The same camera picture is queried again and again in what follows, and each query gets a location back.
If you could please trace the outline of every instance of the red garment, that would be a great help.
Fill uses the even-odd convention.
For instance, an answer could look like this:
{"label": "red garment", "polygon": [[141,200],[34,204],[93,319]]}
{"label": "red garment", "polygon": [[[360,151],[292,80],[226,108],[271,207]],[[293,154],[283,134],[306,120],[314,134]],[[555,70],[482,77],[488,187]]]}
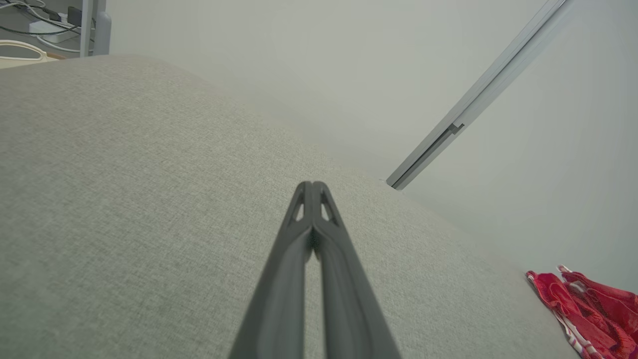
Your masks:
{"label": "red garment", "polygon": [[570,344],[585,359],[638,359],[638,297],[558,266],[551,274],[527,272],[538,296],[565,327]]}

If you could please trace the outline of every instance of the power strip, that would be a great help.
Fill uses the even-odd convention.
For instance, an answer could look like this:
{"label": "power strip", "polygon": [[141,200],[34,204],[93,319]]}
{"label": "power strip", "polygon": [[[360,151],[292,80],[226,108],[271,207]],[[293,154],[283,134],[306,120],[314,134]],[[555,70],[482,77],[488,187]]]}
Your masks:
{"label": "power strip", "polygon": [[[44,21],[36,21],[29,24],[30,33],[55,33],[62,30],[63,29],[61,29],[60,27],[53,26]],[[74,38],[76,36],[79,36],[79,34],[74,33],[73,31],[66,31],[61,34],[55,34],[55,35],[40,35],[40,37],[42,37],[44,40],[51,43],[61,43],[65,40],[69,40],[70,38]]]}

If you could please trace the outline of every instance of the white wall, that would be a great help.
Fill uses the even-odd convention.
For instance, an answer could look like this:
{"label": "white wall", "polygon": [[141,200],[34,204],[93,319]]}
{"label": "white wall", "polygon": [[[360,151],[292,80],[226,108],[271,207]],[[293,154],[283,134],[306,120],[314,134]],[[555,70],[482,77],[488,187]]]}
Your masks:
{"label": "white wall", "polygon": [[385,179],[544,0],[108,0],[112,53],[165,59]]}
{"label": "white wall", "polygon": [[405,193],[524,269],[562,263],[638,291],[638,2],[577,2]]}

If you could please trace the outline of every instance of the gray floor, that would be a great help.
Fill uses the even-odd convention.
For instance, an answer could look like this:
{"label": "gray floor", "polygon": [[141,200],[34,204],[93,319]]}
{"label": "gray floor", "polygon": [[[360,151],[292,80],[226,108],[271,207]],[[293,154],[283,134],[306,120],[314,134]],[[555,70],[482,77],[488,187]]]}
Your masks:
{"label": "gray floor", "polygon": [[[47,8],[57,12],[67,12],[67,7],[75,6],[76,8],[82,7],[82,0],[45,0]],[[10,29],[18,31],[28,31],[29,24],[34,22],[32,17],[23,14],[16,8],[6,8],[0,10],[0,25],[8,27]],[[47,52],[53,52],[67,58],[79,57],[80,54],[73,52],[66,52],[57,49],[52,49],[38,41],[35,37],[26,34],[16,34],[9,31],[0,29],[0,39],[5,40],[17,40],[31,45],[35,45]],[[76,36],[69,40],[57,43],[56,45],[67,49],[79,50],[80,49],[80,37]],[[37,55],[30,50],[21,49],[19,47],[12,46],[0,46],[0,56],[12,56],[12,57],[37,57]]]}

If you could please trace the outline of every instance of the textured fabric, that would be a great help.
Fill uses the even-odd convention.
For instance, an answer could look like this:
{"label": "textured fabric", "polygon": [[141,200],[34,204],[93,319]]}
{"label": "textured fabric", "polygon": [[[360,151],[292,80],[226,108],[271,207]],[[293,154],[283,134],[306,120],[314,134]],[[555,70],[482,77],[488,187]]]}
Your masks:
{"label": "textured fabric", "polygon": [[558,266],[552,273],[527,272],[538,297],[565,327],[568,341],[583,359],[637,359],[638,297],[596,283]]}
{"label": "textured fabric", "polygon": [[0,358],[223,358],[303,180],[330,187],[405,358],[577,357],[519,268],[191,74],[97,56],[0,84]]}

